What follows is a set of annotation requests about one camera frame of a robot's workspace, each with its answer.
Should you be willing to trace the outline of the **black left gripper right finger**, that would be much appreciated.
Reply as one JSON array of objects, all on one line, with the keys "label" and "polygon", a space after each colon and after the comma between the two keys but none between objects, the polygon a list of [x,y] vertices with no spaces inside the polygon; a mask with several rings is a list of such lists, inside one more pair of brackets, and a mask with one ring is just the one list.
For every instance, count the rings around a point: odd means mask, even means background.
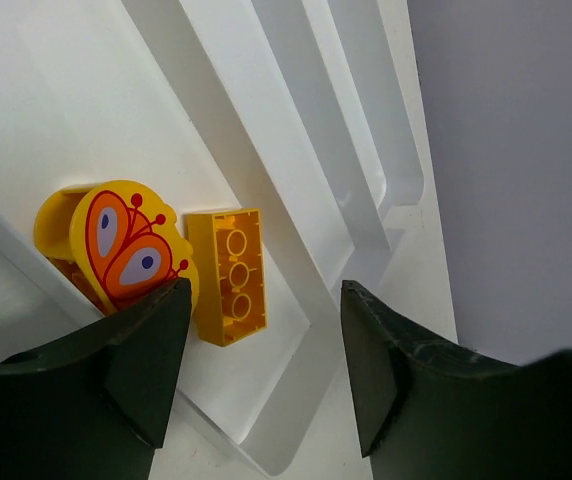
[{"label": "black left gripper right finger", "polygon": [[362,455],[377,479],[572,479],[572,349],[523,366],[341,288]]}]

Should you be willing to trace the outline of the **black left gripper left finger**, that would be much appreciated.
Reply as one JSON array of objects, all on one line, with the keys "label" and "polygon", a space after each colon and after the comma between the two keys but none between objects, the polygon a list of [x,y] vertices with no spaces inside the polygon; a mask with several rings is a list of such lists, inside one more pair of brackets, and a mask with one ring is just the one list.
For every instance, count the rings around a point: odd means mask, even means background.
[{"label": "black left gripper left finger", "polygon": [[165,440],[191,285],[0,363],[0,479],[145,479]]}]

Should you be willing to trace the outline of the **yellow long lego brick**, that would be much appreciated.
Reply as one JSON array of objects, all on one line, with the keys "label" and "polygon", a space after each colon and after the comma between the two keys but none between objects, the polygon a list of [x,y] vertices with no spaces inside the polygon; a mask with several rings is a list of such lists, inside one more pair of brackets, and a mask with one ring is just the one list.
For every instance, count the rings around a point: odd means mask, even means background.
[{"label": "yellow long lego brick", "polygon": [[264,329],[260,211],[190,213],[185,224],[200,279],[193,313],[199,338],[226,347]]}]

